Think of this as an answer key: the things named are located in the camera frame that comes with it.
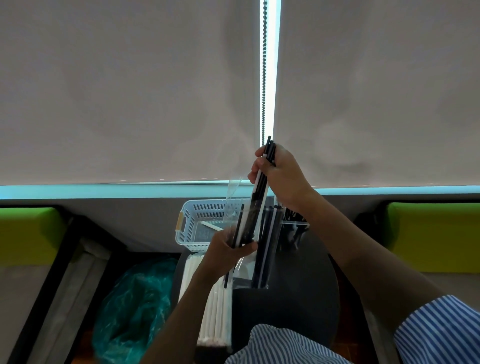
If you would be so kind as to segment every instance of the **person's left arm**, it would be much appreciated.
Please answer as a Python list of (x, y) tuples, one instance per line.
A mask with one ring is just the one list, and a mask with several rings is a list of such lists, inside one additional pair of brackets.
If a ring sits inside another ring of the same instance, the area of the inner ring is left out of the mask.
[(229, 231), (219, 231), (213, 236), (188, 288), (140, 364), (193, 363), (210, 290), (240, 258), (257, 249), (255, 242), (237, 249), (230, 248), (227, 245), (228, 234)]

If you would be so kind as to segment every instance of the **person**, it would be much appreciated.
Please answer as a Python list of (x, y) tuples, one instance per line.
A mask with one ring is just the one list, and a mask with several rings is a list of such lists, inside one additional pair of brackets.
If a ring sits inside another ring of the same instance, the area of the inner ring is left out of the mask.
[[(404, 364), (480, 363), (480, 314), (445, 295), (424, 275), (358, 229), (307, 182), (293, 155), (276, 146), (273, 166), (262, 157), (260, 169), (278, 200), (302, 214), (323, 241), (364, 304), (394, 333)], [(257, 248), (253, 242), (232, 249), (227, 234), (213, 237), (186, 292), (142, 359), (142, 364), (193, 363), (208, 294), (236, 262)], [(328, 348), (285, 328), (257, 325), (248, 345), (226, 363), (348, 363)]]

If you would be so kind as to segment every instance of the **plastic basket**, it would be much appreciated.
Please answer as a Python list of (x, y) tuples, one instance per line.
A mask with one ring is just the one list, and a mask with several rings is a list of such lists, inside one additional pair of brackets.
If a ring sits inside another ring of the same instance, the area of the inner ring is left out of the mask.
[[(227, 223), (223, 221), (226, 199), (190, 200), (183, 204), (175, 229), (175, 241), (185, 246), (191, 252), (207, 250), (215, 230), (202, 225), (201, 221), (224, 229)], [(242, 199), (231, 200), (241, 206)]]

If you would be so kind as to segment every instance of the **green plastic bag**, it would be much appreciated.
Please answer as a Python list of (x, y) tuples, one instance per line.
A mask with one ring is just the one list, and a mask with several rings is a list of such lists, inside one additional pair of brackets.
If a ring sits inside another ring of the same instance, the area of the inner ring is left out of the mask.
[(170, 313), (177, 261), (150, 260), (115, 283), (97, 314), (92, 346), (102, 364), (138, 364)]

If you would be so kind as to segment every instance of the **shirt sleeve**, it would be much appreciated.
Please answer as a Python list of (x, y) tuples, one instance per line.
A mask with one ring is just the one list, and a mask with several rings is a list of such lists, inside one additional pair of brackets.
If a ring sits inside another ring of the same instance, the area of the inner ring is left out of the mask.
[(394, 339), (404, 364), (480, 363), (480, 313), (443, 296), (407, 317)]

